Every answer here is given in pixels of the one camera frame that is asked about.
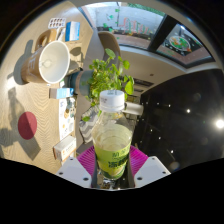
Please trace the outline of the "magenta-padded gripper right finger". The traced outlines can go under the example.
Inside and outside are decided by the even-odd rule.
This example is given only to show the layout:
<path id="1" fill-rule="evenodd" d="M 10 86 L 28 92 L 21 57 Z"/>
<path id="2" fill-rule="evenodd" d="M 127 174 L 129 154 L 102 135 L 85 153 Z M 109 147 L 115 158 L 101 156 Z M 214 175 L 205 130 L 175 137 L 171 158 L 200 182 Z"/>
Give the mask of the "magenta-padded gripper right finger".
<path id="1" fill-rule="evenodd" d="M 170 171 L 156 156 L 148 157 L 134 146 L 130 147 L 128 182 L 130 188 L 140 188 L 170 175 Z"/>

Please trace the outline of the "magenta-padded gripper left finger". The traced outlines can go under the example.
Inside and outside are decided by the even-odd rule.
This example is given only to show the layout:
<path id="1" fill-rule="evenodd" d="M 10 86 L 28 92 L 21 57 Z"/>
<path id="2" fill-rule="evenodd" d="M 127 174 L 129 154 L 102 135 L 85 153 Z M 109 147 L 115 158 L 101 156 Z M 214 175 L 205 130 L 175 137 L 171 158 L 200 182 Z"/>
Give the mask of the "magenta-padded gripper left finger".
<path id="1" fill-rule="evenodd" d="M 56 175 L 84 188 L 96 188 L 97 161 L 94 147 L 91 146 L 77 158 L 69 157 Z"/>

